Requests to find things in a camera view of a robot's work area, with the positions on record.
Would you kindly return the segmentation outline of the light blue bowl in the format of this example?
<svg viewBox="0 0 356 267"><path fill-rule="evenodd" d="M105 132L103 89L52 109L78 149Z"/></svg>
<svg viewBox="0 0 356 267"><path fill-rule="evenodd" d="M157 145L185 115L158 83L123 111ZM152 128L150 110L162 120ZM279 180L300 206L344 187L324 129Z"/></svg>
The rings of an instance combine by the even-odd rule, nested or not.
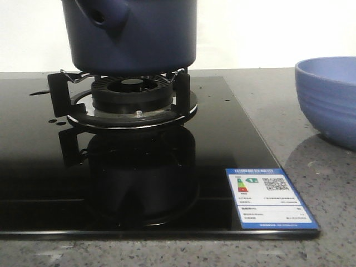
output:
<svg viewBox="0 0 356 267"><path fill-rule="evenodd" d="M355 57L320 57L295 65L300 109L325 139L355 150Z"/></svg>

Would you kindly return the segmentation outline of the dark blue pot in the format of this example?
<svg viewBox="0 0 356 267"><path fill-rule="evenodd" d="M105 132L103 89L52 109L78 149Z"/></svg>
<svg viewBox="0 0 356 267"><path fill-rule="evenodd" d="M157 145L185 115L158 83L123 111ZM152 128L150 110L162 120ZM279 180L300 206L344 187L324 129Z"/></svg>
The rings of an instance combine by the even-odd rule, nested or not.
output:
<svg viewBox="0 0 356 267"><path fill-rule="evenodd" d="M62 1L74 66L150 75L196 59L197 1Z"/></svg>

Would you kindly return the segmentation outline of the right gas burner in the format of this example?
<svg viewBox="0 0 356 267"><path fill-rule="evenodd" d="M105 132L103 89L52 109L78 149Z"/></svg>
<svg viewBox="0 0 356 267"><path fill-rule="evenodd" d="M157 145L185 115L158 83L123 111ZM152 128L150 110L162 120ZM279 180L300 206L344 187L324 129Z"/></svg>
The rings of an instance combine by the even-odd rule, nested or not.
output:
<svg viewBox="0 0 356 267"><path fill-rule="evenodd" d="M94 81L87 91L70 96L68 83ZM187 69L146 76L59 73L47 77L53 112L71 124L100 130L149 128L191 119L197 97Z"/></svg>

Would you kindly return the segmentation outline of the blue energy label sticker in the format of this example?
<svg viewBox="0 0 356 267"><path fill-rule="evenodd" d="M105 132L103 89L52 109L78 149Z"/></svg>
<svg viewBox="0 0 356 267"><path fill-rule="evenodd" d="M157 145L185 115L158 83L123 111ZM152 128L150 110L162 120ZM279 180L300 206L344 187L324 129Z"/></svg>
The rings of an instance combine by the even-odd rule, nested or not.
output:
<svg viewBox="0 0 356 267"><path fill-rule="evenodd" d="M225 171L243 229L319 229L283 169Z"/></svg>

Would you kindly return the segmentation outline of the black glass gas stove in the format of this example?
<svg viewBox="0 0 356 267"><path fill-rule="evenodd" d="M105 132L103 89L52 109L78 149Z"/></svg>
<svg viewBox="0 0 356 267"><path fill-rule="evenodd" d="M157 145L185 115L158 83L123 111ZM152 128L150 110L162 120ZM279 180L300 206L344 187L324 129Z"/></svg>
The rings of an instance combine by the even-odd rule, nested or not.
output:
<svg viewBox="0 0 356 267"><path fill-rule="evenodd" d="M222 77L193 77L197 114L86 132L54 118L43 78L1 81L1 237L311 239L243 229L226 169L282 169Z"/></svg>

